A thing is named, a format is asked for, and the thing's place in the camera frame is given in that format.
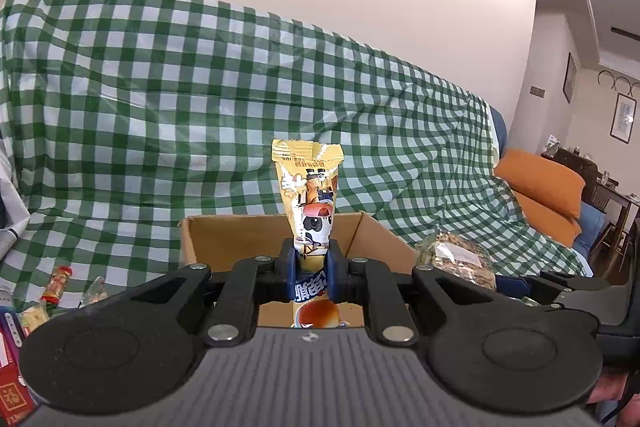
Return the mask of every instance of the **red snack package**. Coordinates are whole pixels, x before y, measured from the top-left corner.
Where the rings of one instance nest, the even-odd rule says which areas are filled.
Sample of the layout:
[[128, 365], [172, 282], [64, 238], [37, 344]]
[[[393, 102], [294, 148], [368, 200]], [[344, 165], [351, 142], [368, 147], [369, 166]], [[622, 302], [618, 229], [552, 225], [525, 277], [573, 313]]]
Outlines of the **red snack package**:
[[0, 415], [7, 425], [16, 425], [36, 406], [2, 334], [0, 344]]
[[51, 279], [40, 299], [58, 305], [65, 291], [66, 281], [73, 275], [73, 270], [68, 266], [60, 266], [53, 270]]

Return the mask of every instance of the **orange pillow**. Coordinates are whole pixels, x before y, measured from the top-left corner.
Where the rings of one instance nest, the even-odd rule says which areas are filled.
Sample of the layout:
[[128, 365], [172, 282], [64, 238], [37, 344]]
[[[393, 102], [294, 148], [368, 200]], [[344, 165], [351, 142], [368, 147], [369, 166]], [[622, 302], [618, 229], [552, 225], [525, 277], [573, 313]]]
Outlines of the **orange pillow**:
[[582, 231], [575, 219], [561, 216], [561, 214], [546, 208], [543, 204], [537, 203], [519, 192], [514, 191], [513, 194], [516, 196], [532, 229], [538, 230], [540, 233], [548, 235], [551, 239], [555, 239], [558, 243], [571, 248], [575, 238]]
[[513, 190], [558, 214], [575, 219], [580, 217], [584, 180], [564, 165], [522, 150], [509, 149], [495, 168], [495, 175]]

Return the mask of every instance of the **blanket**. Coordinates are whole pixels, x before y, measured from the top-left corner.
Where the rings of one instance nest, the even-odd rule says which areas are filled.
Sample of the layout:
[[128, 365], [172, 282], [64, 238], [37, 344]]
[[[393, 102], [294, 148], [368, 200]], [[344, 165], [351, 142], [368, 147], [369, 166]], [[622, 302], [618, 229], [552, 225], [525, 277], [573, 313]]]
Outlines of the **blanket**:
[[179, 221], [283, 212], [271, 141], [339, 143], [337, 211], [409, 244], [478, 241], [498, 273], [581, 273], [493, 176], [486, 103], [400, 58], [212, 0], [7, 0], [0, 134], [31, 220], [0, 267], [18, 307], [55, 263], [75, 307], [177, 267]]

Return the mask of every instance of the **bag of nuts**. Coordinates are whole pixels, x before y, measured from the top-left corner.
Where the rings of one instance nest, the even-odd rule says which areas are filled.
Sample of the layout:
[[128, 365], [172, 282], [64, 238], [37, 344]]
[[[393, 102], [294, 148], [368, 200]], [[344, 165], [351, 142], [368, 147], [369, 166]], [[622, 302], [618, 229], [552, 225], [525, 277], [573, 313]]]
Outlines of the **bag of nuts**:
[[429, 235], [417, 243], [416, 264], [431, 264], [461, 279], [495, 291], [495, 273], [489, 253], [478, 243], [450, 232]]

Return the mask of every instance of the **red box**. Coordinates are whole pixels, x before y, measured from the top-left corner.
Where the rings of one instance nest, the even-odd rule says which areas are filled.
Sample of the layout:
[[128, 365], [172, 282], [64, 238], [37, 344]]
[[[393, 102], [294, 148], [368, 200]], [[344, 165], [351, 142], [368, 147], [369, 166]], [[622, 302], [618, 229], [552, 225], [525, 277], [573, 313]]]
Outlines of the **red box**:
[[0, 346], [0, 415], [7, 425], [16, 425], [36, 406], [2, 333], [0, 333], [0, 344], [2, 344]]

